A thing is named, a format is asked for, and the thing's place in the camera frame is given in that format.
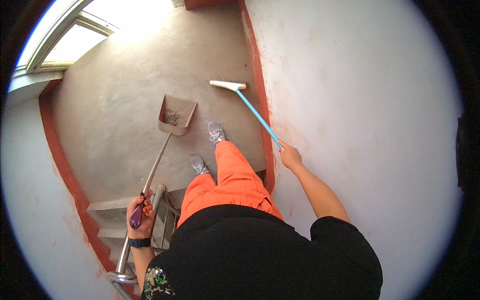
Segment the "purple handle grip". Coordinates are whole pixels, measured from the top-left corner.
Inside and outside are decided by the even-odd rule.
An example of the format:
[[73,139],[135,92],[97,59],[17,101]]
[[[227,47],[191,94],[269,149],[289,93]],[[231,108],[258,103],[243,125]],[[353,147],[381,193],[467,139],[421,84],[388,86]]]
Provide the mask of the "purple handle grip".
[[144,209],[145,205],[144,202],[137,204],[135,209],[133,210],[132,215],[130,216],[130,226],[133,229],[137,229],[140,227],[140,222],[142,221],[142,210]]

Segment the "blue broom handle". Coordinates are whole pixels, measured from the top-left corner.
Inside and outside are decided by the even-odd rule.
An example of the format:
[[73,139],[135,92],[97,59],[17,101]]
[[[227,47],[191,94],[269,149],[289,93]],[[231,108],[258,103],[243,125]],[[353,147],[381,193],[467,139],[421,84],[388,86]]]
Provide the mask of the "blue broom handle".
[[280,143],[278,142],[278,138],[275,135],[275,133],[273,133],[270,126],[268,126],[268,124],[265,122],[265,120],[262,118],[262,116],[260,116],[260,114],[253,108],[253,106],[250,104],[250,102],[247,100],[247,98],[245,98],[245,96],[241,93],[241,91],[235,90],[235,92],[237,92],[237,94],[240,96],[240,98],[243,100],[243,102],[245,102],[245,104],[248,106],[248,108],[250,108],[252,113],[257,117],[257,119],[260,121],[260,123],[264,126],[264,128],[270,134],[270,136],[272,137],[272,139],[274,140],[274,142],[276,143],[278,148],[283,149],[282,145],[280,145]]

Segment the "stainless steel railing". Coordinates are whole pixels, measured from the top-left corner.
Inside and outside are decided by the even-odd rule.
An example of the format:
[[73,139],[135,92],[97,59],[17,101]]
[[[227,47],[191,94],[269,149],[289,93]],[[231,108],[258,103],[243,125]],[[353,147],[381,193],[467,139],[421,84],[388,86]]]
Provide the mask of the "stainless steel railing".
[[[153,195],[153,200],[152,200],[153,211],[155,212],[155,216],[156,216],[158,213],[158,208],[160,207],[160,203],[163,202],[167,207],[167,210],[166,210],[167,212],[165,213],[165,217],[163,219],[163,228],[162,228],[161,242],[160,242],[159,248],[152,247],[155,255],[158,255],[166,250],[166,249],[163,249],[163,241],[165,239],[165,230],[168,222],[168,217],[169,216],[172,217],[171,214],[173,213],[174,216],[173,216],[172,234],[175,232],[175,229],[177,228],[176,223],[178,221],[178,218],[180,217],[179,212],[175,208],[173,208],[167,201],[162,201],[162,199],[166,199],[165,186],[159,184],[156,188],[155,194]],[[156,217],[154,218],[154,223],[152,225],[152,234],[153,234],[153,228],[155,227],[155,220],[156,220]],[[130,255],[130,245],[128,244],[128,233],[127,233],[125,234],[125,240],[123,241],[123,246],[120,252],[119,261],[117,263],[117,268],[115,269],[115,271],[108,272],[108,277],[110,279],[111,284],[120,293],[120,295],[122,295],[122,297],[125,300],[133,300],[133,298],[125,290],[123,285],[138,284],[137,275],[129,274],[125,272],[127,269],[129,255]]]

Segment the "hand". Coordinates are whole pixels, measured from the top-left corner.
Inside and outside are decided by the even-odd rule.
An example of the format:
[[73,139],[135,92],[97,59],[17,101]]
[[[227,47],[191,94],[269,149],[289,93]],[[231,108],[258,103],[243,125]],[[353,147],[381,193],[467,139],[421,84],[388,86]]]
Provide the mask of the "hand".
[[[152,202],[147,199],[152,194],[152,191],[147,192],[146,197],[140,196],[132,200],[132,203],[127,207],[127,231],[130,239],[148,239],[151,236],[153,220],[155,219],[155,212],[153,211]],[[133,229],[130,226],[130,217],[137,204],[144,202],[144,209],[142,211],[142,221],[140,227]]]
[[278,140],[278,142],[284,148],[280,149],[280,157],[282,158],[283,165],[292,171],[298,167],[302,167],[303,162],[298,149],[290,146],[282,140]]

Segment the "gray sneaker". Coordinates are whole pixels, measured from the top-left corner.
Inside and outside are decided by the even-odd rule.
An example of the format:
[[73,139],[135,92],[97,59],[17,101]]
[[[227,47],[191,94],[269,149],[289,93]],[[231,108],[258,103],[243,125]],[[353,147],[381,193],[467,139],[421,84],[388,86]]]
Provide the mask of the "gray sneaker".
[[192,159],[190,160],[190,162],[192,163],[192,167],[195,169],[196,175],[210,173],[210,171],[205,166],[204,160],[200,156],[198,155],[192,156]]
[[208,123],[208,132],[210,133],[210,140],[215,142],[215,145],[220,141],[226,141],[225,133],[223,132],[222,124],[219,121],[210,121]]

